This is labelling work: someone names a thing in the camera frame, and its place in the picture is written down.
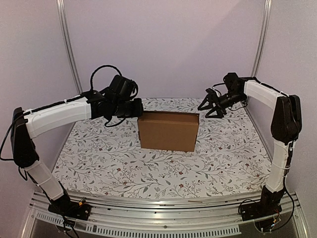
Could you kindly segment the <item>brown cardboard box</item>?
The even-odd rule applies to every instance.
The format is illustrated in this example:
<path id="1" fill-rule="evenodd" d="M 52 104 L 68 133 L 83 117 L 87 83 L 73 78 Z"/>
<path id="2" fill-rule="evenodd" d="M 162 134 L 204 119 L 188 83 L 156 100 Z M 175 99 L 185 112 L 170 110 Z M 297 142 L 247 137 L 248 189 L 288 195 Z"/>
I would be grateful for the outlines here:
<path id="1" fill-rule="evenodd" d="M 138 118 L 141 147 L 169 151 L 195 151 L 199 114 L 145 111 Z"/>

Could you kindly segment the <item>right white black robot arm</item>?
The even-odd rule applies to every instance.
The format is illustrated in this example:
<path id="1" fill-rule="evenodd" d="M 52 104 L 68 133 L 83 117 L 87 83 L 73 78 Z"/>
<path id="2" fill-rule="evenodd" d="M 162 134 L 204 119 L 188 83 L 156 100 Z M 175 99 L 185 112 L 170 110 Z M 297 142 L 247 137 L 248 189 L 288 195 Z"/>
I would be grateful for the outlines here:
<path id="1" fill-rule="evenodd" d="M 280 201 L 287 188 L 286 176 L 291 167 L 293 149 L 302 130 L 300 98 L 288 95 L 272 86 L 257 80 L 256 77 L 239 77 L 231 72 L 224 76 L 223 84 L 227 93 L 220 95 L 213 88 L 206 90 L 207 95 L 198 106 L 198 110 L 206 110 L 206 118 L 221 119 L 226 110 L 238 102 L 251 97 L 267 105 L 273 110 L 270 126 L 274 140 L 271 171 L 262 189 L 258 202 L 243 202 L 238 212 L 244 221 L 270 216 L 281 212 Z"/>

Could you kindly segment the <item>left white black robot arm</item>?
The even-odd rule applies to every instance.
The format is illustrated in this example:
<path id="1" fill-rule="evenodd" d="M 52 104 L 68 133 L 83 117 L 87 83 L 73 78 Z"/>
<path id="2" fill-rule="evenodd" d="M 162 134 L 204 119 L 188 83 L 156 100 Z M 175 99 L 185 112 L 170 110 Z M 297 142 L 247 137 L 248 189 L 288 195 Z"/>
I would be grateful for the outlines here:
<path id="1" fill-rule="evenodd" d="M 37 109 L 16 108 L 6 133 L 10 137 L 13 157 L 24 179 L 30 178 L 39 186 L 48 201 L 49 211 L 66 217 L 86 220 L 91 206 L 83 198 L 71 201 L 66 189 L 39 159 L 33 139 L 55 128 L 86 119 L 113 117 L 125 120 L 143 113 L 142 100 L 137 98 L 139 88 L 135 81 L 116 75 L 110 85 L 101 91 L 91 88 L 80 95 Z"/>

